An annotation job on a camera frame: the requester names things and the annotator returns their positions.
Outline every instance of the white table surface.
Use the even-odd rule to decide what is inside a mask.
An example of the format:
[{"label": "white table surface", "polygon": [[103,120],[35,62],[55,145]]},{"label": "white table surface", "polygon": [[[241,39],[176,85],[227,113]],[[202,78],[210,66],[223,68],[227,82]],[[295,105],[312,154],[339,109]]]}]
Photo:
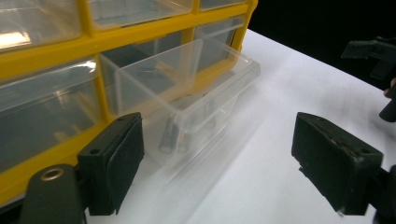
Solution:
[{"label": "white table surface", "polygon": [[117,216],[93,223],[372,223],[335,213],[291,156],[299,111],[321,116],[396,164],[396,124],[378,113],[382,91],[325,63],[247,31],[242,52],[262,75],[235,106],[233,119],[185,170],[167,179],[144,159]]}]

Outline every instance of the black background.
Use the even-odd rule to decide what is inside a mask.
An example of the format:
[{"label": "black background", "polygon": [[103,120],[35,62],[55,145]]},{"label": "black background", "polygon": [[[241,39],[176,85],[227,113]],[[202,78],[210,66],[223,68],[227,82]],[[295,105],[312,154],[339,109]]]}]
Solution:
[{"label": "black background", "polygon": [[249,29],[382,90],[396,77],[396,67],[386,80],[370,77],[375,59],[341,59],[351,40],[396,37],[396,0],[261,0]]}]

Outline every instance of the screw hole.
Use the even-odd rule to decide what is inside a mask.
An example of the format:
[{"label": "screw hole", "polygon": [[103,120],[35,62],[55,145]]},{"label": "screw hole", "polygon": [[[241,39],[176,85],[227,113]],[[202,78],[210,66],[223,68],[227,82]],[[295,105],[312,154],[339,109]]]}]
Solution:
[{"label": "screw hole", "polygon": [[90,151],[90,154],[91,154],[91,155],[96,155],[96,154],[98,154],[99,152],[100,152],[100,149],[96,148],[96,149],[91,150],[91,151]]},{"label": "screw hole", "polygon": [[54,168],[54,169],[48,170],[40,178],[43,181],[50,181],[50,180],[58,178],[59,176],[61,176],[63,174],[64,174],[64,169]]}]

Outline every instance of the black plastic part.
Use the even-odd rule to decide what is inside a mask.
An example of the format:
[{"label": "black plastic part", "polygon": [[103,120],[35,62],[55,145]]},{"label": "black plastic part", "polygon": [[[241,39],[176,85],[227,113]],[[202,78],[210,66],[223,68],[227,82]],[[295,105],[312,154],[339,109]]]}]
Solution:
[{"label": "black plastic part", "polygon": [[396,85],[390,88],[388,97],[391,101],[379,113],[379,117],[387,122],[396,122]]},{"label": "black plastic part", "polygon": [[81,171],[79,170],[79,165],[77,164],[75,166],[75,174],[78,180],[78,189],[79,189],[79,195],[81,199],[81,206],[82,209],[85,210],[88,208],[88,195],[90,192],[89,185],[88,185],[88,179],[87,178],[82,178],[81,176]]},{"label": "black plastic part", "polygon": [[117,213],[144,156],[139,113],[114,120],[78,154],[81,176],[87,178],[90,215]]},{"label": "black plastic part", "polygon": [[374,223],[396,223],[396,166],[389,173],[382,171],[372,181],[368,197],[376,208]]},{"label": "black plastic part", "polygon": [[379,63],[376,65],[376,67],[370,74],[370,77],[376,78],[378,80],[384,80],[387,77],[387,75],[392,71],[394,66],[395,63],[390,63],[387,61],[379,61]]},{"label": "black plastic part", "polygon": [[381,61],[396,63],[396,46],[378,38],[372,41],[350,41],[342,58],[376,58]]},{"label": "black plastic part", "polygon": [[23,199],[19,199],[16,202],[2,206],[0,208],[0,223],[17,224],[21,216],[22,204]]},{"label": "black plastic part", "polygon": [[298,113],[291,154],[335,211],[364,215],[383,154],[318,116]]},{"label": "black plastic part", "polygon": [[32,176],[19,223],[86,223],[71,165],[51,166]]}]

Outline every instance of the small metal part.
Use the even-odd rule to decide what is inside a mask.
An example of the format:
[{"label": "small metal part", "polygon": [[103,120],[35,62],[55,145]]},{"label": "small metal part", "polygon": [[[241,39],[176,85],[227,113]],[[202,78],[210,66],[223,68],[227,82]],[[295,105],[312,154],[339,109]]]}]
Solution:
[{"label": "small metal part", "polygon": [[64,174],[64,169],[60,167],[55,167],[53,169],[46,171],[42,176],[40,176],[40,179],[42,181],[51,181],[62,176],[63,174]]},{"label": "small metal part", "polygon": [[159,150],[165,154],[172,153],[176,148],[178,135],[179,129],[175,124],[174,115],[169,114],[163,131],[163,137],[161,138]]},{"label": "small metal part", "polygon": [[189,151],[189,136],[180,131],[177,137],[177,153],[186,153]]}]

